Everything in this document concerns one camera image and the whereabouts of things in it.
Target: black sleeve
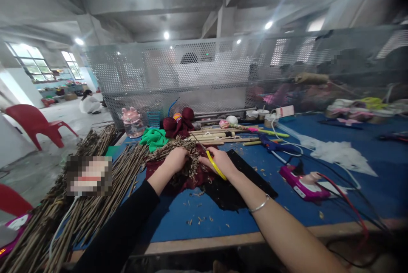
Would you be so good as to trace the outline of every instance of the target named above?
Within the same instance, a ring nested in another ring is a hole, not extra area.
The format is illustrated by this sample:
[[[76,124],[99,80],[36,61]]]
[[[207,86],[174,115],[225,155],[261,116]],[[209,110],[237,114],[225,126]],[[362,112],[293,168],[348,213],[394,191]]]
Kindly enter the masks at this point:
[[[141,226],[159,202],[152,186],[144,181],[102,227],[72,272],[120,272],[135,247]]]

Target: workbench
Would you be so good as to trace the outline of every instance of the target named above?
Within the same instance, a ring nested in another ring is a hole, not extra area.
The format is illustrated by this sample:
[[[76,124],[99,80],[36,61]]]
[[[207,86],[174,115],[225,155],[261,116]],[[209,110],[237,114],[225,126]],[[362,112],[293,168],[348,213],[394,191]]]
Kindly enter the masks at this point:
[[[353,172],[362,186],[362,193],[385,219],[384,222],[389,228],[403,227],[404,218],[408,213],[408,194],[406,193],[408,145],[397,141],[380,141],[377,136],[392,131],[407,131],[408,121],[393,118],[388,124],[361,124],[363,130],[354,130],[318,123],[323,119],[325,119],[323,115],[304,115],[284,124],[302,135],[308,135],[321,141],[351,142],[353,148],[368,160],[371,168],[378,174],[378,177],[373,177]],[[299,143],[293,137],[287,140]],[[135,140],[127,138],[113,159],[124,150],[126,142],[131,141]],[[218,147],[224,151],[235,149],[250,166],[257,167],[260,174],[260,170],[264,169],[266,175],[264,179],[279,194],[276,201],[317,237],[353,235],[361,232],[361,227],[355,222],[355,214],[345,203],[339,200],[326,200],[317,205],[303,201],[279,175],[278,170],[282,163],[267,153],[262,145],[243,146],[242,143],[228,143]],[[305,154],[310,154],[310,151],[305,150]],[[289,157],[285,154],[281,156],[284,159]],[[345,182],[324,166],[307,159],[302,161],[305,173],[317,171],[325,174],[338,185],[347,187]],[[297,162],[298,160],[293,158],[291,164],[297,164]],[[331,164],[330,166],[349,179],[342,168]],[[139,182],[136,187],[142,184],[145,174],[145,170],[139,173],[137,177]],[[241,209],[238,212],[223,211],[208,195],[194,195],[200,192],[196,188],[195,190],[187,189],[176,197],[162,195],[160,204],[140,231],[141,236],[133,254],[136,256],[192,252],[264,242],[247,209]],[[375,219],[375,215],[355,192],[349,191],[348,197],[356,207]],[[198,217],[201,220],[205,217],[205,220],[198,224]],[[191,219],[193,222],[192,225],[189,225],[187,222]],[[371,223],[367,225],[371,231],[378,230]],[[79,246],[74,248],[71,258],[73,262],[83,253],[82,249]]]

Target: blue basket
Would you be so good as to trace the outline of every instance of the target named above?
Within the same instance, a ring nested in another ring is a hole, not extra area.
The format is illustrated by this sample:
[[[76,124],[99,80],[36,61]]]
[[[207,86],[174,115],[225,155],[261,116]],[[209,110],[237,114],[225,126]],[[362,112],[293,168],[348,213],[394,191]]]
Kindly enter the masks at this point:
[[[147,112],[147,120],[152,129],[160,128],[160,112]]]

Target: plastic chair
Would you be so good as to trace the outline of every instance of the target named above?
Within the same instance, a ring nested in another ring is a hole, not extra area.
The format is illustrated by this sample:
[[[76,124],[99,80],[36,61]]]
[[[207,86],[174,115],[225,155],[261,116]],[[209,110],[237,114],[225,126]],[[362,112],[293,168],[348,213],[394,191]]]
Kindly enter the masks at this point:
[[[0,210],[13,216],[20,217],[33,207],[15,190],[0,183]]]
[[[27,132],[28,136],[31,138],[37,149],[42,151],[41,146],[37,140],[36,135],[38,133],[44,134],[51,141],[57,145],[58,148],[63,148],[64,143],[62,142],[62,136],[58,129],[60,127],[67,127],[71,132],[73,132],[77,137],[78,134],[71,129],[63,121],[52,121],[48,122],[44,117],[43,113],[39,109],[28,104],[17,104],[6,109],[6,114],[12,117],[15,121],[19,123],[20,126]]]

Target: person's left hand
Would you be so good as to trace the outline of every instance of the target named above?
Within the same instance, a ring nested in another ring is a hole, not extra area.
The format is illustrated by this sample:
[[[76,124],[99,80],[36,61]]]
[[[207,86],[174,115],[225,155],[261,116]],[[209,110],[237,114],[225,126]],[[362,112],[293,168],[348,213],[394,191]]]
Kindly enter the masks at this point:
[[[188,151],[185,148],[175,148],[164,160],[164,163],[161,165],[163,169],[166,169],[173,174],[179,172],[184,164],[187,162]]]

